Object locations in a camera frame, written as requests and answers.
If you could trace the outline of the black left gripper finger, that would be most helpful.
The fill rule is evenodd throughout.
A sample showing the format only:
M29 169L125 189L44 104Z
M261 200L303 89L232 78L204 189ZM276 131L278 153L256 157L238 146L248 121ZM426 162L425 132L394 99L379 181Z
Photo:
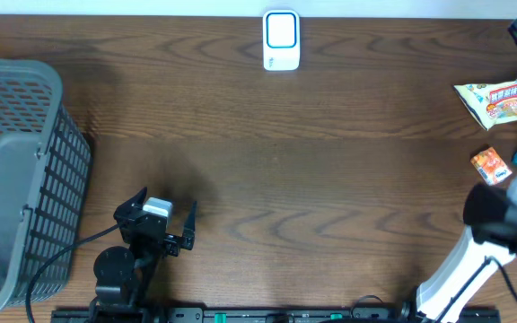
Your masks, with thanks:
M113 217L115 220L133 220L143 210L147 187L140 189L134 196L117 207Z
M193 249L196 238L196 215L197 202L191 206L188 218L183 225L181 247L183 249Z

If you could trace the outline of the yellow snack bag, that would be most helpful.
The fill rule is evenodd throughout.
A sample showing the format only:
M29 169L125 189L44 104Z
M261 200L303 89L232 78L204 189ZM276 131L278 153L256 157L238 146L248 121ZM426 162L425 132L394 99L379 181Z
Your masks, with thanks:
M517 121L517 78L504 83L454 85L460 101L478 124L491 127Z

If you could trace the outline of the small orange white carton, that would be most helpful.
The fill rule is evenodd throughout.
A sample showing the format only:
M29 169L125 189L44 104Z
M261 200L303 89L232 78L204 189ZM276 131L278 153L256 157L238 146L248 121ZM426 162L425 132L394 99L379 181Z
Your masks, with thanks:
M493 147L477 153L470 162L489 186L500 184L513 174Z

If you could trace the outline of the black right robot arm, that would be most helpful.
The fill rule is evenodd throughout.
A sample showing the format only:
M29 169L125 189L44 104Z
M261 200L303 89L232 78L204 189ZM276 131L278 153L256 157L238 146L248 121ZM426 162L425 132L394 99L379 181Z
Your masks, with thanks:
M517 46L517 19L508 31ZM454 90L485 129L517 120L517 79L499 84L457 85ZM473 187L463 209L460 240L436 272L417 288L399 315L406 322L457 322L473 295L517 257L517 177L498 185L511 171L488 148L471 160L484 181Z

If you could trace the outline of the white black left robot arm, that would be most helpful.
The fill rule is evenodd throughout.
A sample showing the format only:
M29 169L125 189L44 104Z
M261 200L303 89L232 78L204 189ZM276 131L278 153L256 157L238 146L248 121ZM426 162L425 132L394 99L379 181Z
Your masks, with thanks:
M173 204L147 197L142 188L117 207L113 214L124 247L105 249L96 258L93 272L95 292L100 303L114 306L138 306L146 295L159 262L191 250L196 238L197 203L193 203L181 235L167 232Z

